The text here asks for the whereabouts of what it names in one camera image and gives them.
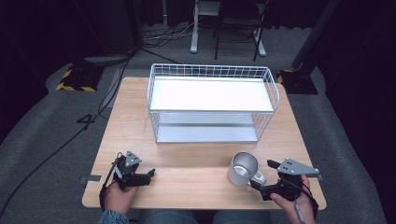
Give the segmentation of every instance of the blue sleeve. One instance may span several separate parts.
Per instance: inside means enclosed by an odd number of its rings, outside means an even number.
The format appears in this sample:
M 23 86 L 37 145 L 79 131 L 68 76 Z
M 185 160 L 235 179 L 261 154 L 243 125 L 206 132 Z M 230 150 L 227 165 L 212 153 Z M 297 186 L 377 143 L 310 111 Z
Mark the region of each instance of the blue sleeve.
M 112 211 L 112 210 L 106 210 L 98 224 L 128 224 L 129 223 L 129 218 L 125 216 L 122 213 Z

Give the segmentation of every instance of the mug handle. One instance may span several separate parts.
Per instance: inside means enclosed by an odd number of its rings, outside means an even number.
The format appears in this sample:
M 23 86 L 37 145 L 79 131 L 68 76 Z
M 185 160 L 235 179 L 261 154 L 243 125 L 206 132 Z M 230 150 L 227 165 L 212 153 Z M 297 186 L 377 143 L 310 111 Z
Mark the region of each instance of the mug handle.
M 262 174 L 262 172 L 258 171 L 257 174 L 255 174 L 253 177 L 250 178 L 251 180 L 254 180 L 256 182 L 259 182 L 262 186 L 264 186 L 265 182 L 267 181 L 265 176 Z

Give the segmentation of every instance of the gray floor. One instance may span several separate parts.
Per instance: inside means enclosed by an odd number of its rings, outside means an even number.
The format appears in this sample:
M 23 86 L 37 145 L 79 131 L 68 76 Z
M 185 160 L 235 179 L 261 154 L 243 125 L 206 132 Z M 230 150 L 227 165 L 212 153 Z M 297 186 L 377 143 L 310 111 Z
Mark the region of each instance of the gray floor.
M 232 46 L 222 50 L 215 61 L 215 39 L 210 29 L 201 32 L 196 54 L 190 54 L 190 36 L 149 50 L 180 63 L 263 65 L 275 74 L 279 69 L 290 68 L 309 33 L 309 29 L 265 30 L 262 40 L 267 56 L 256 62 L 252 61 L 251 49 L 231 50 Z M 129 62 L 124 75 L 147 77 L 153 63 L 169 62 L 140 50 Z M 12 190 L 40 162 L 83 127 L 77 123 L 78 119 L 97 114 L 99 104 L 120 69 L 119 65 L 114 65 L 105 70 L 98 92 L 56 91 L 68 66 L 66 64 L 49 77 L 49 94 L 21 119 L 0 146 L 2 207 Z M 318 223 L 386 223 L 375 184 L 332 110 L 318 69 L 312 78 L 319 95 L 289 95 L 289 99 L 312 162 L 326 178 L 321 186 L 327 207 L 319 211 Z M 111 104 L 103 115 L 108 117 L 110 113 Z M 98 118 L 87 131 L 45 162 L 14 195 L 1 223 L 95 223 L 101 211 L 81 204 L 85 184 L 80 183 L 80 179 L 91 172 L 106 123 L 106 119 Z M 136 211 L 131 210 L 129 215 L 135 217 L 135 214 Z M 271 214 L 273 223 L 288 223 L 282 211 Z

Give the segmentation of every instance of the metal mug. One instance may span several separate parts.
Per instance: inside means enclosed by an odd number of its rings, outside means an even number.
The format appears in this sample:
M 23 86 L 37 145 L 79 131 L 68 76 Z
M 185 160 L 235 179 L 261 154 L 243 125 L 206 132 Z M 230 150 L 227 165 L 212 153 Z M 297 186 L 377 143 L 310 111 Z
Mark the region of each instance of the metal mug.
M 265 176 L 259 171 L 259 162 L 248 152 L 238 152 L 231 160 L 228 178 L 236 186 L 250 185 L 250 179 L 265 184 Z

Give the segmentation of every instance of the wire basket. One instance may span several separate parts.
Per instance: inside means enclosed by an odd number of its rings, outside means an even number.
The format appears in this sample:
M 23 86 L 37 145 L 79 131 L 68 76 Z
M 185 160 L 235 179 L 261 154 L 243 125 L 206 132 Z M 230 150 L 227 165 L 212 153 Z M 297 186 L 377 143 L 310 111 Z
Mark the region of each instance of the wire basket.
M 148 112 L 157 143 L 255 143 L 278 105 L 268 67 L 151 66 Z

